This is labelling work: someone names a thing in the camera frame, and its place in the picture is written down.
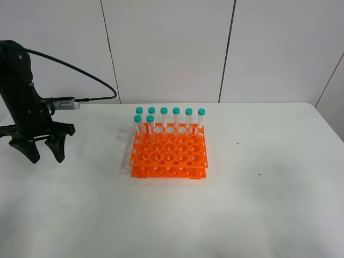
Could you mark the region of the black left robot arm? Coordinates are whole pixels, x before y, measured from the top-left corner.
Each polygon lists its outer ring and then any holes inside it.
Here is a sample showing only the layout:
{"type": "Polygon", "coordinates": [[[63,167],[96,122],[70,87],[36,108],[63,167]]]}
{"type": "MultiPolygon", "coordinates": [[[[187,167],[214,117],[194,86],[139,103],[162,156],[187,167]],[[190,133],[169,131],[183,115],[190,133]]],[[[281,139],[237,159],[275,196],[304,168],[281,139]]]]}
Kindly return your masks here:
{"type": "Polygon", "coordinates": [[[43,140],[61,163],[66,136],[72,136],[75,127],[53,121],[54,104],[36,92],[28,52],[12,40],[1,41],[1,97],[14,121],[1,127],[1,136],[11,137],[9,145],[37,163],[40,154],[35,143],[43,140]]]}

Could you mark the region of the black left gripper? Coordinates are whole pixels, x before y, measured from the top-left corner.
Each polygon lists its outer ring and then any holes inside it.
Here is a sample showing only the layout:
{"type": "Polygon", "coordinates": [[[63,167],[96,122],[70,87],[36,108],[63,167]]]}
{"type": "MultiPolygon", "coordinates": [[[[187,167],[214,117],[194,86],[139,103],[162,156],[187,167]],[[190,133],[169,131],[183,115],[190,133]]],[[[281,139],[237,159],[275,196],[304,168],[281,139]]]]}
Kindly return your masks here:
{"type": "Polygon", "coordinates": [[[33,139],[45,135],[45,144],[61,163],[65,159],[66,135],[75,133],[74,125],[53,121],[53,104],[41,98],[32,83],[1,83],[1,97],[14,121],[13,125],[1,127],[1,137],[13,137],[9,145],[35,164],[40,154],[33,139]]]}

